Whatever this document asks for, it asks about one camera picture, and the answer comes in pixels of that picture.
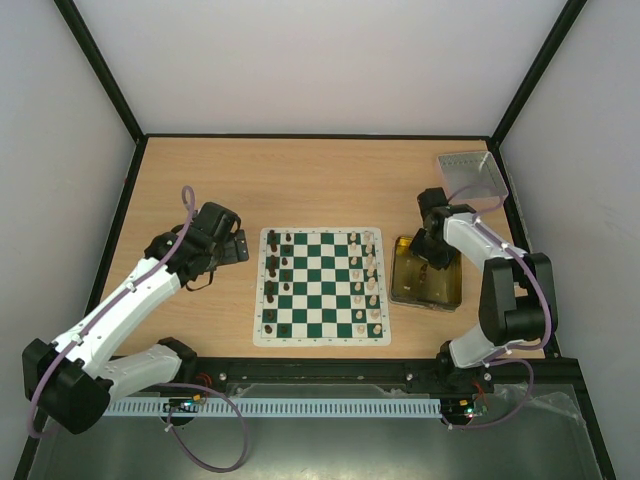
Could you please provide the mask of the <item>yellow transparent piece tray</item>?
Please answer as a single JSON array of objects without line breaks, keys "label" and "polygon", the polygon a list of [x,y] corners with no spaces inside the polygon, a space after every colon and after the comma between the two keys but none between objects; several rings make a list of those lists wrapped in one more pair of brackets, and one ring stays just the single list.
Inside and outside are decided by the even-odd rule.
[{"label": "yellow transparent piece tray", "polygon": [[439,311],[455,311],[462,303],[462,261],[457,253],[448,267],[436,269],[413,255],[412,237],[395,240],[390,300]]}]

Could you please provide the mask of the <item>green white chess board mat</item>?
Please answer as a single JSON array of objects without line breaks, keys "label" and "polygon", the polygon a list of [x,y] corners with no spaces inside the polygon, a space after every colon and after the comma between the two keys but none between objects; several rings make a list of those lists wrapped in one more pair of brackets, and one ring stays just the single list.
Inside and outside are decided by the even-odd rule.
[{"label": "green white chess board mat", "polygon": [[[278,235],[279,250],[272,252],[268,232]],[[292,243],[285,234],[294,235]],[[264,228],[259,237],[253,343],[257,347],[386,347],[391,344],[391,326],[382,232],[376,227]],[[293,254],[286,256],[284,245]],[[279,258],[278,277],[270,279],[269,257]],[[288,257],[290,264],[281,265]],[[291,270],[291,279],[281,278]],[[266,282],[276,284],[274,293]],[[282,289],[284,283],[291,290]],[[275,300],[266,301],[268,294]],[[276,318],[265,320],[266,310]],[[263,327],[274,326],[266,335]],[[279,326],[288,325],[281,336]]]}]

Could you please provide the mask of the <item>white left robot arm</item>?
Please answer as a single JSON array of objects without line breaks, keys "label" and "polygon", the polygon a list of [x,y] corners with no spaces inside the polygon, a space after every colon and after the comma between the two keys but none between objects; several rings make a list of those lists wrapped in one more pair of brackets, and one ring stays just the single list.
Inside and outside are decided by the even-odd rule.
[{"label": "white left robot arm", "polygon": [[158,306],[201,275],[249,258],[241,219],[213,202],[187,224],[156,236],[125,280],[54,341],[22,353],[25,395],[72,434],[91,428],[114,402],[148,387],[188,383],[196,352],[173,337],[126,357],[113,355]]}]

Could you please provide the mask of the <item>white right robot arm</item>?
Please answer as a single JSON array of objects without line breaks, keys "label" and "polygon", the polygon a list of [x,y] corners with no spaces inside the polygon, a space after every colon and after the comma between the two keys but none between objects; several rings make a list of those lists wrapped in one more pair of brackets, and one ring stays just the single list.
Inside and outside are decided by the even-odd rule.
[{"label": "white right robot arm", "polygon": [[417,196],[422,227],[409,250],[437,270],[458,254],[482,274],[478,321],[464,335],[444,343],[436,356],[436,379],[460,390],[471,369],[488,367],[513,350],[541,350],[557,326],[551,260],[500,237],[467,204],[453,204],[441,187]]}]

